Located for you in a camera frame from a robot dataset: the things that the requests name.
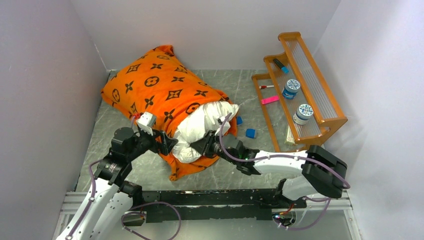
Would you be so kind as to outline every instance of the red marker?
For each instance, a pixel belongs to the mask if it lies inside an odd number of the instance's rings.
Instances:
[[[259,89],[266,89],[266,88],[273,88],[274,85],[262,85],[259,87]]]

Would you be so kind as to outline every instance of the orange pillowcase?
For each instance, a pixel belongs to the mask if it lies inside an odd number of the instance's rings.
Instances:
[[[171,45],[158,46],[124,67],[104,86],[101,96],[129,119],[136,113],[152,113],[156,116],[153,127],[170,137],[200,105],[232,103],[224,92],[210,87],[184,67]],[[228,131],[233,135],[237,134],[235,121],[233,118]],[[171,181],[200,172],[219,159],[202,156],[192,163],[181,163],[172,153],[160,156],[171,166]]]

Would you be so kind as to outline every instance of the wooden shelf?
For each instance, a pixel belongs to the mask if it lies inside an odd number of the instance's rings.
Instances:
[[[278,39],[285,52],[264,57],[263,60],[268,73],[254,75],[252,80],[253,82],[257,82],[258,79],[272,80],[296,144],[303,144],[307,147],[309,145],[322,145],[348,119],[343,114],[300,33],[281,33]],[[288,68],[289,73],[284,74],[274,64],[273,59],[278,59],[283,63]],[[285,99],[282,95],[282,90],[289,79],[296,79],[301,85],[301,91],[297,93],[294,99]],[[256,85],[256,92],[260,97],[260,89]],[[298,125],[293,121],[293,115],[301,104],[310,105],[314,111],[313,119],[305,125]],[[265,119],[269,119],[267,112],[263,111],[263,114]],[[274,131],[272,125],[268,125],[268,128],[270,132]]]

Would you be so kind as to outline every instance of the black base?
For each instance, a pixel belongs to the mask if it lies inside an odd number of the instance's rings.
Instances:
[[[274,188],[237,190],[196,190],[196,191],[143,191],[146,203],[162,201],[174,205],[182,220],[208,219],[272,219],[272,209],[287,209],[291,202],[275,199]],[[299,200],[294,208],[306,208],[306,202]],[[147,223],[178,220],[175,212],[163,204],[149,205],[142,209],[147,212]],[[125,225],[139,226],[141,221],[126,219]]]

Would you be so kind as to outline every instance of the pink sticky note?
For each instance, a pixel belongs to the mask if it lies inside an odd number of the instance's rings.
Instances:
[[[275,95],[275,96],[271,96],[271,97],[268,97],[268,98],[264,98],[264,99],[261,100],[261,102],[262,102],[263,105],[265,105],[265,104],[276,102],[278,100],[279,100],[278,96]]]

